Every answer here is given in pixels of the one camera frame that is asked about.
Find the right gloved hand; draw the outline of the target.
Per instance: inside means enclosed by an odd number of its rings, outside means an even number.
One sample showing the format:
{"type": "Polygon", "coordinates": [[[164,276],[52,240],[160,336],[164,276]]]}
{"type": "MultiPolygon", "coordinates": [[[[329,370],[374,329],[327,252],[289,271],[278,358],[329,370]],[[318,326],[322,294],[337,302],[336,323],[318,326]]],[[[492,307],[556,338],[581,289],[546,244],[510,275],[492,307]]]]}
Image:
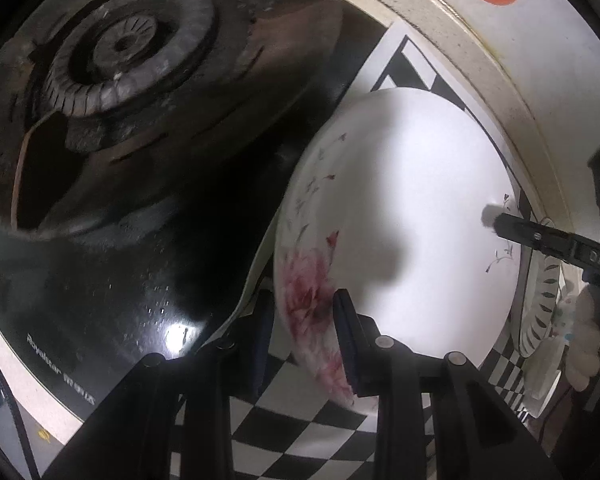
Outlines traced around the right gloved hand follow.
{"type": "Polygon", "coordinates": [[[566,377],[583,392],[592,382],[600,395],[600,288],[586,285],[576,300],[572,337],[566,357],[566,377]]]}

